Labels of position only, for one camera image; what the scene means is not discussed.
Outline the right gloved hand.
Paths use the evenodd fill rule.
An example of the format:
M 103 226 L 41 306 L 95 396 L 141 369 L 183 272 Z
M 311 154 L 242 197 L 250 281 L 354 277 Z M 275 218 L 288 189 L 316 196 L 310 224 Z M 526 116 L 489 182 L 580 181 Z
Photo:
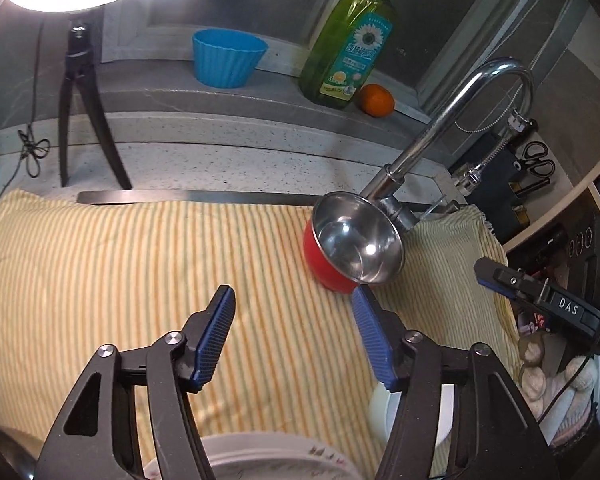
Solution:
M 541 332 L 521 337 L 518 350 L 524 361 L 518 380 L 522 396 L 546 443 L 558 448 L 572 440 L 593 414 L 597 365 L 592 358 L 575 356 L 556 375 L 544 372 L 548 351 Z

